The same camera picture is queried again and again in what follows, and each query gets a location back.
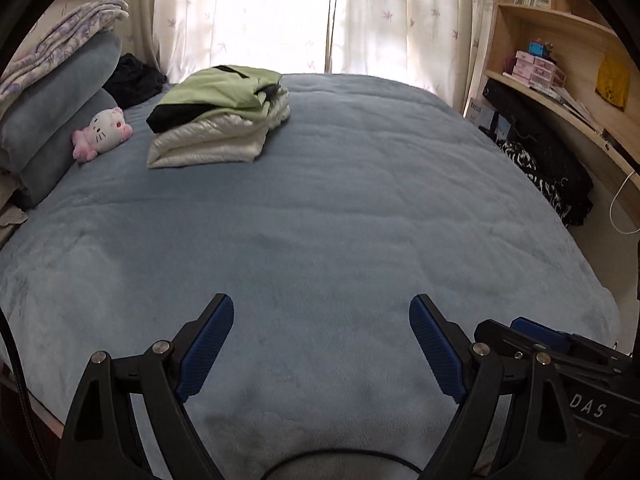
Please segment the yellow cloth on shelf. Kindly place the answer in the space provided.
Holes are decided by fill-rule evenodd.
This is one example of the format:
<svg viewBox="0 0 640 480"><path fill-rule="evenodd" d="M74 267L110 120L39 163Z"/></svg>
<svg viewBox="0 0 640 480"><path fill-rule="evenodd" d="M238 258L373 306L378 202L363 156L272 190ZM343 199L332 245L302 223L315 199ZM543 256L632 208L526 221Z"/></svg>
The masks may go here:
<svg viewBox="0 0 640 480"><path fill-rule="evenodd" d="M599 66L596 92L608 104L625 110L630 86L627 66L612 54L606 54Z"/></svg>

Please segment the pink storage drawer boxes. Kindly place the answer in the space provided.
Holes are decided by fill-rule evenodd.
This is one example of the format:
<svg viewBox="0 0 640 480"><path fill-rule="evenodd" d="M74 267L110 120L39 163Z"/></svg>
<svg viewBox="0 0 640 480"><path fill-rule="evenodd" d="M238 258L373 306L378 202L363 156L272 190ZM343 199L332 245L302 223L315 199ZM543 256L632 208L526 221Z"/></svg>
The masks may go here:
<svg viewBox="0 0 640 480"><path fill-rule="evenodd" d="M566 75L554 63L524 51L515 53L512 74L547 87L563 87L566 81Z"/></svg>

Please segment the pink white cat plush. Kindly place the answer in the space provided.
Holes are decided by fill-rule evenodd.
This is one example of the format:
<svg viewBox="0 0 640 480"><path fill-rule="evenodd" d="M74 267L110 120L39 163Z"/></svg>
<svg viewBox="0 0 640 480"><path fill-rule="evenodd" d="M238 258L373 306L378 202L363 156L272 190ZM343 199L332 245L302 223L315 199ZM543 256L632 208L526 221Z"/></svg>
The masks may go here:
<svg viewBox="0 0 640 480"><path fill-rule="evenodd" d="M101 110L87 127L72 134L73 159L82 164L91 162L126 142L133 134L134 129L126 123L121 108Z"/></svg>

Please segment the folded cream puffer jacket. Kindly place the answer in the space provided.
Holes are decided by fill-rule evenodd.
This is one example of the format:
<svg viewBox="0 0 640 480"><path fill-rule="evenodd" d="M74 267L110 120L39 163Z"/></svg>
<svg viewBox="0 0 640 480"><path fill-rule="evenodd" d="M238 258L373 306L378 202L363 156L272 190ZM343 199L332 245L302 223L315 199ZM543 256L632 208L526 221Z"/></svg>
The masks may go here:
<svg viewBox="0 0 640 480"><path fill-rule="evenodd" d="M224 113L156 134L146 164L150 169L216 162L252 162L262 152L268 133L291 115L288 90L267 100L265 118L246 119Z"/></svg>

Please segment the floral purple folded quilt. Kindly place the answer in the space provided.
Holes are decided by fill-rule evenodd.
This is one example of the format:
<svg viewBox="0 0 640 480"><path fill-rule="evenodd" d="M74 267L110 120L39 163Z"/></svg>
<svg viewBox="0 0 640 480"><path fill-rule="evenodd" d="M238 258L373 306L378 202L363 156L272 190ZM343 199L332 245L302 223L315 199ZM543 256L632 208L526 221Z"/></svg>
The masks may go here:
<svg viewBox="0 0 640 480"><path fill-rule="evenodd" d="M125 0L83 3L61 18L1 76L1 105L13 102L26 88L63 64L98 32L128 18Z"/></svg>

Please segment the green and black hooded jacket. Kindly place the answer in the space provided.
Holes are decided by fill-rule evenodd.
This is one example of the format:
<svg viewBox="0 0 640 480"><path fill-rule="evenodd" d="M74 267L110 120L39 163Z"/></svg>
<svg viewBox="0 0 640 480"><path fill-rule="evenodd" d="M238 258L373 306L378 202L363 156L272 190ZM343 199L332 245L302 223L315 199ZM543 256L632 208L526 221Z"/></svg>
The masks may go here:
<svg viewBox="0 0 640 480"><path fill-rule="evenodd" d="M146 118L156 134L222 114L267 117L282 75L263 68L218 65L199 70L162 97Z"/></svg>

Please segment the beige crumpled cloth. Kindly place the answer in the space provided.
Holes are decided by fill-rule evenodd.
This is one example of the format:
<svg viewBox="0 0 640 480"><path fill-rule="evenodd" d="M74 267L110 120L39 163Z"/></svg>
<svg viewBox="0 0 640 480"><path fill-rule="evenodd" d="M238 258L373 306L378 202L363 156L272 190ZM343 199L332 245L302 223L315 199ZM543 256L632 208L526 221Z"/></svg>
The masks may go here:
<svg viewBox="0 0 640 480"><path fill-rule="evenodd" d="M17 190L18 181L8 174L2 174L0 178L0 248L28 219L28 215L12 203L12 196Z"/></svg>

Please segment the black white patterned garment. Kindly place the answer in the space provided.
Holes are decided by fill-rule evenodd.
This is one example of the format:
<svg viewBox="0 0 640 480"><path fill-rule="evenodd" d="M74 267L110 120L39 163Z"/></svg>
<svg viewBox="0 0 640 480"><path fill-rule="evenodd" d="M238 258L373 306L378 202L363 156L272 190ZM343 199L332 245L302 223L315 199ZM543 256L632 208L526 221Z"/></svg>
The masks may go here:
<svg viewBox="0 0 640 480"><path fill-rule="evenodd" d="M589 198L593 182L572 153L545 148L529 150L516 141L499 141L498 148L510 158L541 192L564 226L582 226L593 203Z"/></svg>

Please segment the blue fleece bed blanket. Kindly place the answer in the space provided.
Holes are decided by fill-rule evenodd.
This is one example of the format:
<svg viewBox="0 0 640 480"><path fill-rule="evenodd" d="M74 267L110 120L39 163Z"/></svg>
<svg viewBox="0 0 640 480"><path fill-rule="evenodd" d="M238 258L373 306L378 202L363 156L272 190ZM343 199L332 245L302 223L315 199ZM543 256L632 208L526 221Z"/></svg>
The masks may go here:
<svg viewBox="0 0 640 480"><path fill-rule="evenodd" d="M525 316L601 344L620 315L535 185L437 96L288 75L290 118L254 162L151 169L134 136L73 166L1 253L30 391L65 417L93 352L175 336L218 292L232 330L186 409L229 479L313 448L424 466L454 401L408 319L430 296L472 333Z"/></svg>

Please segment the wooden wall shelf unit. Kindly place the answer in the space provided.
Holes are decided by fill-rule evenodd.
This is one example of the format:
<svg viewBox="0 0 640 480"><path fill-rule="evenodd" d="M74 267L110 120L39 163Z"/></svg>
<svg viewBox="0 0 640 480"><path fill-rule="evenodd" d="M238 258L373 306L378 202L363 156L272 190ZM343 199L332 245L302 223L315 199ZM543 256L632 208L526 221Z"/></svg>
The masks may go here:
<svg viewBox="0 0 640 480"><path fill-rule="evenodd" d="M544 110L544 118L578 160L598 178L631 220L639 219L639 71L616 33L589 0L550 0L548 8L497 0L485 62L485 84L495 79L527 96ZM552 56L566 75L568 94L591 118L550 99L510 73L515 53L534 40L552 44ZM596 92L599 66L606 54L624 63L630 75L625 110Z"/></svg>

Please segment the white floral curtains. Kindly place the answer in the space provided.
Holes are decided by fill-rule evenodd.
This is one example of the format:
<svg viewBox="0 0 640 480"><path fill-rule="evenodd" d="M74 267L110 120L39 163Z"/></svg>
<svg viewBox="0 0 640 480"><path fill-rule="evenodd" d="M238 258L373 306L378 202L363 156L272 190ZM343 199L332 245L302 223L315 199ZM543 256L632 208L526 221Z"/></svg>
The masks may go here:
<svg viewBox="0 0 640 480"><path fill-rule="evenodd" d="M214 65L397 80L456 110L477 92L497 0L125 0L124 48L172 82Z"/></svg>

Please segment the blue box on drawers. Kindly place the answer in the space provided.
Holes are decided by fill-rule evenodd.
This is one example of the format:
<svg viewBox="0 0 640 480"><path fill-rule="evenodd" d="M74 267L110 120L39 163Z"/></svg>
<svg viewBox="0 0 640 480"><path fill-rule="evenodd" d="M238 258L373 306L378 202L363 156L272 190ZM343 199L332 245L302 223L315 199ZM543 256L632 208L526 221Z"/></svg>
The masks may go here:
<svg viewBox="0 0 640 480"><path fill-rule="evenodd" d="M537 58L545 58L546 60L550 60L552 50L552 44L547 44L541 40L531 41L527 48L527 52L529 54L536 56Z"/></svg>

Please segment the white cardboard box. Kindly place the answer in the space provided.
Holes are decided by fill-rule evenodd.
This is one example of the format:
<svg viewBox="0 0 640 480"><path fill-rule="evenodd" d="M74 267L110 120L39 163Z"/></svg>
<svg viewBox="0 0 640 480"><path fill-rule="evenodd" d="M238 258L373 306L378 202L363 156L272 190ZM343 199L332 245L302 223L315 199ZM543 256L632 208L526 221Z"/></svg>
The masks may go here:
<svg viewBox="0 0 640 480"><path fill-rule="evenodd" d="M508 140L511 130L510 122L489 104L481 100L469 99L464 117L494 142Z"/></svg>

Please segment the black clothing heap by window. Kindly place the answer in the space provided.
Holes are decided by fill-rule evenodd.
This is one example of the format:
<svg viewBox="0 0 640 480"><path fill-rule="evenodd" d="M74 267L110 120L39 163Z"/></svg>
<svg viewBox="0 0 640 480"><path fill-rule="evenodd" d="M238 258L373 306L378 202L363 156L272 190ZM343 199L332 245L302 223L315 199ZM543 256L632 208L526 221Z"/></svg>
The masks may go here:
<svg viewBox="0 0 640 480"><path fill-rule="evenodd" d="M103 89L120 108L126 110L160 94L166 82L167 77L155 67L126 53L119 58L114 73L107 79Z"/></svg>

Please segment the lower blue grey pillow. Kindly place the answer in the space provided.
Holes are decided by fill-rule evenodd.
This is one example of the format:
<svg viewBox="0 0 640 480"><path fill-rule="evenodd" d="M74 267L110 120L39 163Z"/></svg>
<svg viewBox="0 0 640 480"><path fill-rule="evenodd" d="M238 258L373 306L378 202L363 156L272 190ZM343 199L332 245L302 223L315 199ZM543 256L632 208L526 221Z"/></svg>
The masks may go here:
<svg viewBox="0 0 640 480"><path fill-rule="evenodd" d="M22 209L32 209L42 202L73 166L72 134L89 125L95 114L116 106L104 89L96 94L63 124L25 168L18 174L20 188L14 193L15 203Z"/></svg>

